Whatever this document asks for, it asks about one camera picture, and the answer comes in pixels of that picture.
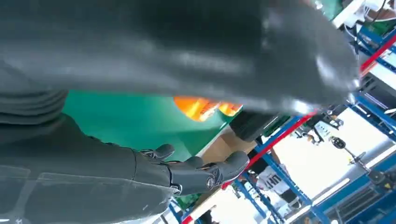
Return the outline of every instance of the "person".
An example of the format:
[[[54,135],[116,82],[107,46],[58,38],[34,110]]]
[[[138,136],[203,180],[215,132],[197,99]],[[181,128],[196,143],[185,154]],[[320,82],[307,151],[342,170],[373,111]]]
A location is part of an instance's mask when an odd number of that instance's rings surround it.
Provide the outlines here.
[[[214,205],[204,214],[202,214],[198,219],[202,224],[215,224],[216,222],[212,220],[212,210],[215,209],[217,206]]]
[[[270,151],[274,161],[287,172],[286,166],[281,163],[275,150],[271,148]],[[251,159],[256,154],[257,152],[253,149],[248,156]],[[290,189],[287,183],[277,175],[273,168],[263,158],[260,158],[255,164],[253,164],[249,170],[251,171],[249,176],[258,188],[264,191],[275,192],[294,209],[301,207],[301,199]]]

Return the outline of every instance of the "gray sleeve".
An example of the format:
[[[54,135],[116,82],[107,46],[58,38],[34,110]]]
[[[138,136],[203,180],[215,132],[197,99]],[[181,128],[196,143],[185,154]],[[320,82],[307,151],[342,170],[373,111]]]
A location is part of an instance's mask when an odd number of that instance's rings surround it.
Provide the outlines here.
[[[67,93],[0,62],[0,124],[37,125],[53,120],[61,113]]]

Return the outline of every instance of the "green table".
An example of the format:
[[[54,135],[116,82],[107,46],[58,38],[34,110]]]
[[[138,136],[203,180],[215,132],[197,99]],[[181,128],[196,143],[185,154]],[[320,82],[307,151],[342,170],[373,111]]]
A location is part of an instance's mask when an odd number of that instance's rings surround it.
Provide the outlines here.
[[[310,2],[314,7],[319,8],[329,20],[333,20],[343,9],[339,0],[310,0]]]
[[[134,149],[172,144],[170,160],[196,155],[232,118],[217,112],[205,122],[182,114],[172,97],[71,91],[64,108],[84,133]]]

